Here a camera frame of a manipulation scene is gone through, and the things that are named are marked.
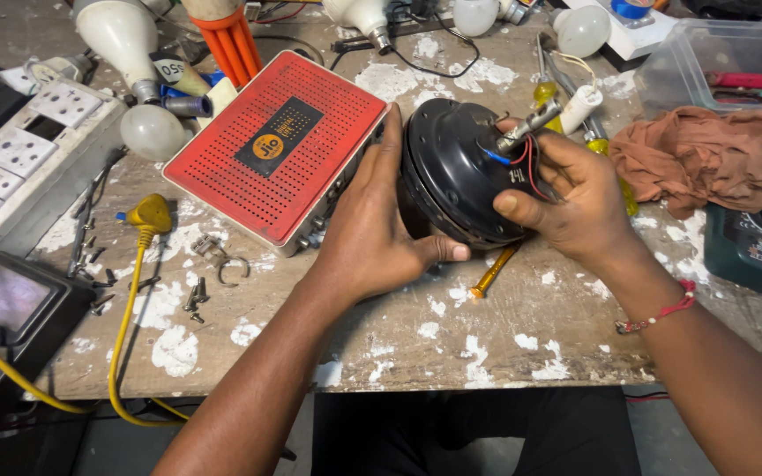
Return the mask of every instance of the brown cloth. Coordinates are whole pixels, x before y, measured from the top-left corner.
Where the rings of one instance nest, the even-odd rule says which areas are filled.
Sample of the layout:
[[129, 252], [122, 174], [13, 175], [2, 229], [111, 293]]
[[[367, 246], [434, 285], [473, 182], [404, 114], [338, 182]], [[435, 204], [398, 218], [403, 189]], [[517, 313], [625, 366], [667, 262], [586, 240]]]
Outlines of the brown cloth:
[[620, 130], [609, 156], [637, 201], [667, 198], [677, 219], [707, 201], [762, 210], [762, 111], [720, 117], [696, 106], [677, 108]]

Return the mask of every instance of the capacitor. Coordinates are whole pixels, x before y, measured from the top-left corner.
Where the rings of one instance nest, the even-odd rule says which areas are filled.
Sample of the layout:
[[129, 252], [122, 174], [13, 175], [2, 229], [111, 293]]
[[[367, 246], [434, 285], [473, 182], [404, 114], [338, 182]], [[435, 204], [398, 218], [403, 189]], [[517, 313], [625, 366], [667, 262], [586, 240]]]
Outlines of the capacitor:
[[563, 112], [560, 113], [560, 124], [563, 126], [563, 133], [570, 135], [578, 128], [581, 123], [587, 119], [587, 116], [598, 107], [604, 100], [601, 92], [593, 89], [590, 85], [584, 85], [578, 88], [575, 96], [569, 100]]

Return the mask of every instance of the red pliers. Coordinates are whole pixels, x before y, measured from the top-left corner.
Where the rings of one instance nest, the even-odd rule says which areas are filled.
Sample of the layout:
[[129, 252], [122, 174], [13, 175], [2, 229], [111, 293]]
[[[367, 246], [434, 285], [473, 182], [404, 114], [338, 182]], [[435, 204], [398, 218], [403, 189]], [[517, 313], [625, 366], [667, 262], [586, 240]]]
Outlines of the red pliers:
[[704, 79], [710, 87], [745, 87], [749, 89], [762, 89], [762, 74], [757, 73], [704, 71]]

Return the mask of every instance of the wooden workbench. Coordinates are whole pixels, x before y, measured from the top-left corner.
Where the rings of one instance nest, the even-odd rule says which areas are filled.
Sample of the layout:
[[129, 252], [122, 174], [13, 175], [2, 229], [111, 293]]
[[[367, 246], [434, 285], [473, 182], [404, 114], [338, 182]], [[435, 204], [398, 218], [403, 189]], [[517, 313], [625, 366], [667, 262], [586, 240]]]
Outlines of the wooden workbench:
[[[69, 8], [52, 2], [0, 0], [0, 65], [6, 68], [36, 55], [83, 51]], [[171, 18], [185, 18], [176, 7]], [[166, 42], [174, 27], [159, 23]], [[537, 71], [534, 38], [545, 15], [523, 26], [497, 25], [476, 43], [481, 59], [463, 78], [448, 80], [414, 74], [395, 56], [352, 52], [336, 72], [384, 100], [396, 100], [406, 116], [430, 97], [453, 97], [481, 103], [518, 116], [532, 108]], [[253, 26], [258, 34], [291, 35], [310, 41], [333, 60], [329, 44], [343, 34], [308, 5], [300, 15], [271, 26]], [[431, 68], [466, 64], [472, 50], [445, 31], [399, 38], [399, 48]], [[301, 45], [260, 40], [264, 62], [283, 48]], [[590, 60], [603, 79], [605, 104], [598, 110], [610, 135], [641, 112], [630, 76], [616, 71], [598, 55]], [[579, 68], [559, 62], [578, 84], [588, 81]], [[206, 60], [201, 71], [213, 68]], [[128, 93], [119, 73], [103, 60], [90, 85]], [[174, 231], [161, 237], [147, 254], [144, 275], [161, 281], [138, 298], [137, 321], [123, 348], [124, 397], [206, 395], [266, 325], [293, 285], [311, 266], [317, 252], [276, 258], [246, 238], [238, 227], [161, 178], [161, 164], [129, 155], [113, 168], [107, 189], [95, 209], [97, 245], [108, 250], [90, 268], [104, 280], [111, 268], [119, 284], [110, 309], [87, 315], [61, 348], [39, 382], [61, 398], [107, 397], [109, 350], [122, 317], [125, 286], [133, 270], [136, 230], [117, 224], [144, 195], [161, 193], [177, 202]], [[659, 203], [641, 206], [635, 228], [674, 275], [697, 280], [698, 299], [762, 353], [762, 295], [707, 274], [703, 263], [704, 213], [685, 222], [672, 219]], [[65, 214], [30, 255], [64, 270], [75, 222]], [[190, 250], [202, 232], [224, 240], [229, 253], [251, 262], [247, 279], [239, 268], [227, 268], [239, 286], [222, 288], [213, 269]], [[475, 253], [464, 264], [442, 264], [417, 281], [365, 301], [340, 323], [318, 370], [322, 391], [471, 389], [552, 385], [638, 384], [653, 382], [654, 365], [636, 335], [620, 336], [614, 320], [622, 319], [616, 300], [598, 279], [540, 239], [524, 244], [504, 268], [486, 299], [474, 301], [467, 290], [498, 251]], [[210, 301], [200, 307], [205, 324], [181, 310], [197, 276], [207, 278]]]

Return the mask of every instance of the green multimeter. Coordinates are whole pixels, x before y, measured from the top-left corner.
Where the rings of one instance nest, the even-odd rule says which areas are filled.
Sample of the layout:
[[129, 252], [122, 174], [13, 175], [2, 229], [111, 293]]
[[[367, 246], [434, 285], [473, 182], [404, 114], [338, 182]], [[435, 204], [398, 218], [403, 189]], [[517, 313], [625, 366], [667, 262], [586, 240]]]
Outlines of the green multimeter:
[[762, 292], [762, 210], [706, 207], [704, 266], [713, 275]]

